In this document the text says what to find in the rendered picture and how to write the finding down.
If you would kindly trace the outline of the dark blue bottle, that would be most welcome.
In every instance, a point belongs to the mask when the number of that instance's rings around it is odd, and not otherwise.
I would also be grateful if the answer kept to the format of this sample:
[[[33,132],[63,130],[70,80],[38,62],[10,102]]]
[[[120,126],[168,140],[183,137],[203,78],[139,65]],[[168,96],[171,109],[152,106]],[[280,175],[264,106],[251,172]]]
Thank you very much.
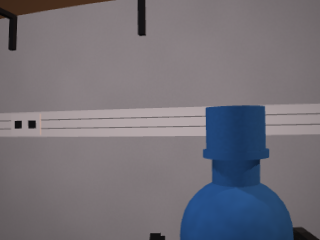
[[[212,182],[187,204],[180,240],[294,240],[281,198],[260,182],[266,148],[265,106],[206,107]]]

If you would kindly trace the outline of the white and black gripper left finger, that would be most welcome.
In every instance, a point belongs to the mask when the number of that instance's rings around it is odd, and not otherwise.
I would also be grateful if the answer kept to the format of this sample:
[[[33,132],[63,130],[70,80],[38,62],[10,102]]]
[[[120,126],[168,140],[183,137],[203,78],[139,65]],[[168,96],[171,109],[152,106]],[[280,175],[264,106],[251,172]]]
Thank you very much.
[[[161,233],[150,233],[150,240],[165,240],[165,236],[161,236]]]

